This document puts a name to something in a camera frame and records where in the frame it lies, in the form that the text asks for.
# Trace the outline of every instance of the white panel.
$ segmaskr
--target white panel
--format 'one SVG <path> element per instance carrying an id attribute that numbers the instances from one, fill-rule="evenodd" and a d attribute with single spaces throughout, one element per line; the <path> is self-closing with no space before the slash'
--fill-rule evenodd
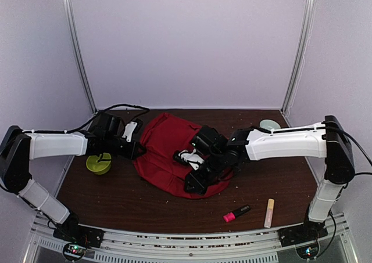
<path id="1" fill-rule="evenodd" d="M 100 108 L 279 108 L 306 0 L 72 0 Z"/>
<path id="2" fill-rule="evenodd" d="M 311 41 L 291 124 L 321 121 L 334 114 L 344 129 L 372 155 L 372 0 L 317 0 Z M 372 168 L 354 146 L 357 172 Z M 310 159 L 317 176 L 323 160 Z M 361 262 L 371 262 L 372 179 L 357 176 L 335 205 L 350 224 Z"/>
<path id="3" fill-rule="evenodd" d="M 69 129 L 89 115 L 62 0 L 0 0 L 0 140 L 10 125 Z M 33 161 L 35 180 L 54 193 L 66 157 Z M 34 213 L 0 191 L 1 262 L 19 262 Z"/>

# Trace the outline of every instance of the red cloth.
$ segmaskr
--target red cloth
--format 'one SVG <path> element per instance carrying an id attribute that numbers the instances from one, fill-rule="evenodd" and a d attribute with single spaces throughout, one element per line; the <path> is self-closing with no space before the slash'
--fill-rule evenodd
<path id="1" fill-rule="evenodd" d="M 175 151 L 192 150 L 190 140 L 198 133 L 200 125 L 163 113 L 152 120 L 141 136 L 141 144 L 147 152 L 133 163 L 146 181 L 175 196 L 189 199 L 207 198 L 224 190 L 229 181 L 208 187 L 205 195 L 186 193 L 185 176 L 191 166 L 173 160 Z"/>

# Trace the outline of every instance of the brown wooden table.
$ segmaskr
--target brown wooden table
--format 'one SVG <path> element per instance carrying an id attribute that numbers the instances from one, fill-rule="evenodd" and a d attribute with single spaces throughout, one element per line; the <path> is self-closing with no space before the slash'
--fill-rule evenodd
<path id="1" fill-rule="evenodd" d="M 142 116 L 148 123 L 165 110 Z M 259 125 L 266 118 L 286 123 L 276 110 L 166 110 L 200 125 L 215 127 L 225 136 L 238 128 Z M 113 111 L 128 121 L 138 111 Z M 76 212 L 82 224 L 137 232 L 209 233 L 263 228 L 267 200 L 275 199 L 272 226 L 302 222 L 317 185 L 306 160 L 271 158 L 247 163 L 229 187 L 208 199 L 174 197 L 141 179 L 131 161 L 112 161 L 111 170 L 99 176 L 76 157 L 58 199 Z M 252 209 L 235 221 L 222 216 L 240 206 Z"/>

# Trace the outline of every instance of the yellow-green bowl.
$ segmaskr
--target yellow-green bowl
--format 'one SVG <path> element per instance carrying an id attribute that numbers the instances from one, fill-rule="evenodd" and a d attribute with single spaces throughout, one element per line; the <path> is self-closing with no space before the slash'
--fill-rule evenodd
<path id="1" fill-rule="evenodd" d="M 109 153 L 103 153 L 103 157 L 101 159 L 109 161 L 98 162 L 98 156 L 89 156 L 87 158 L 87 168 L 96 175 L 103 175 L 111 168 L 111 155 Z"/>

